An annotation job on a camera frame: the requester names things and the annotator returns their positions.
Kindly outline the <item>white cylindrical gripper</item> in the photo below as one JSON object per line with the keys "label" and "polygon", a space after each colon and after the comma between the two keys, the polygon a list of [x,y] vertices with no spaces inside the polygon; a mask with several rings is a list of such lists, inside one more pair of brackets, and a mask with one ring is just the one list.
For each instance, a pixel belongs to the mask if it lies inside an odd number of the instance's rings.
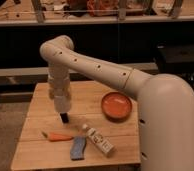
{"label": "white cylindrical gripper", "polygon": [[71,93],[57,89],[54,92],[54,107],[58,113],[67,113],[71,109]]}

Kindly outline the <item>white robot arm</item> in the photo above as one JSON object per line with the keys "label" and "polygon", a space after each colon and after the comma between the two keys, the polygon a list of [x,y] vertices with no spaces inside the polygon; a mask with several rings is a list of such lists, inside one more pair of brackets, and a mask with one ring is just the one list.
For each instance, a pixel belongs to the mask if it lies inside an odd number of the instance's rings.
{"label": "white robot arm", "polygon": [[187,82],[78,54],[67,36],[44,42],[40,54],[53,73],[73,69],[138,102],[141,171],[194,171],[194,91]]}

